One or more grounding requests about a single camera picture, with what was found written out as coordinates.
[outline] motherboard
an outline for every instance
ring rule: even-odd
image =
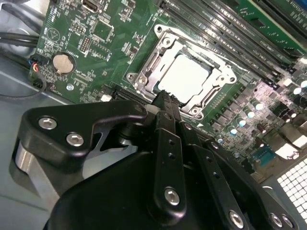
[[[34,58],[73,103],[148,104],[166,90],[230,157],[265,167],[276,135],[294,148],[286,160],[307,143],[283,133],[306,112],[306,53],[294,0],[51,0]]]

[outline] black cable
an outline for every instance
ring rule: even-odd
[[[0,43],[5,43],[14,46],[24,46],[24,47],[31,47],[36,48],[37,42],[27,42],[27,41],[20,41],[20,40],[13,40],[13,39],[0,39]]]
[[[28,26],[34,32],[40,34],[41,26],[33,21],[28,16],[24,15],[23,13],[19,12],[18,10],[14,9],[10,4],[3,4],[2,9],[5,10],[7,13],[19,18],[26,26]]]
[[[0,32],[0,38],[38,42],[38,36]]]
[[[28,95],[28,96],[9,96],[9,95],[0,94],[0,99],[4,99],[4,100],[26,100],[26,99],[35,98],[38,95],[40,95],[41,93],[43,93],[45,91],[45,89],[47,88],[46,79],[43,76],[43,74],[40,72],[39,69],[36,72],[36,74],[37,74],[38,78],[43,82],[43,87],[38,92],[36,92],[32,95]]]
[[[15,63],[17,63],[18,65],[20,65],[22,68],[29,70],[30,69],[30,65],[28,63],[28,60],[24,57],[21,57],[7,49],[4,49],[2,47],[0,47],[0,57],[2,58],[8,58],[12,61],[14,61]]]

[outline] metal screw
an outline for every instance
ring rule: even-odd
[[[273,221],[274,224],[276,224],[278,227],[282,227],[283,223],[281,222],[281,220],[274,214],[271,213],[271,220]]]
[[[140,77],[139,83],[145,84],[146,82],[147,82],[147,78],[146,77]]]
[[[219,148],[218,145],[215,142],[211,142],[211,145],[213,146],[213,148],[215,148],[216,150]]]
[[[185,126],[188,130],[192,130],[192,126],[190,126],[188,123],[185,123],[184,126]]]
[[[192,109],[191,112],[192,112],[193,115],[196,115],[196,114],[198,113],[198,109],[197,109],[197,108],[194,108],[194,109]]]
[[[290,226],[290,228],[293,228],[293,223],[289,220],[288,217],[286,217],[285,215],[283,215],[283,220],[286,222],[287,225]]]
[[[171,39],[169,37],[164,38],[162,44],[164,46],[169,46],[171,44]]]
[[[75,88],[75,87],[74,87],[72,84],[67,84],[67,85],[66,85],[66,89],[67,89],[68,91],[73,91],[74,88]]]
[[[54,119],[49,118],[49,117],[43,117],[39,119],[38,124],[42,128],[48,129],[48,130],[54,129],[58,125]]]
[[[176,206],[180,202],[178,193],[171,188],[167,188],[164,192],[165,199],[173,206]]]
[[[68,134],[66,141],[74,147],[79,147],[84,143],[83,137],[76,133]]]
[[[231,221],[240,229],[244,227],[242,218],[233,210],[230,210],[229,217]]]

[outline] cylindrical capacitor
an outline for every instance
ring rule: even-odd
[[[282,120],[285,123],[289,123],[291,121],[291,117],[288,114],[285,114],[285,115],[282,116]]]
[[[289,90],[294,94],[298,95],[302,92],[302,88],[298,87],[297,85],[291,84]]]
[[[256,141],[257,147],[262,148],[264,146],[264,143],[260,138],[256,138],[255,141]]]
[[[240,153],[235,152],[235,153],[234,153],[234,157],[235,157],[235,158],[239,158],[239,157],[240,157]]]
[[[256,128],[260,131],[260,133],[265,134],[267,131],[261,124],[257,124]]]
[[[289,115],[291,118],[295,118],[295,117],[297,116],[297,113],[294,112],[293,110],[290,110],[290,111],[288,112],[288,115]]]
[[[216,136],[216,142],[219,143],[220,145],[223,144],[224,141],[221,135]]]
[[[248,116],[248,118],[254,118],[255,117],[255,112],[253,112],[251,109],[246,109],[244,112]]]
[[[228,127],[228,131],[230,132],[230,134],[235,135],[237,134],[238,130],[236,129],[236,127],[234,126],[229,126]]]
[[[256,110],[262,110],[264,108],[264,105],[257,100],[254,100],[252,102],[252,105],[255,107]]]
[[[306,88],[307,87],[307,76],[299,78],[296,83],[301,87],[301,88]]]
[[[246,120],[244,120],[244,119],[241,118],[241,117],[238,117],[238,118],[236,119],[236,121],[237,121],[237,123],[239,124],[240,127],[243,127],[243,126],[246,125]]]

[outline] white grid panel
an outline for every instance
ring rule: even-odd
[[[307,159],[277,179],[307,223]]]

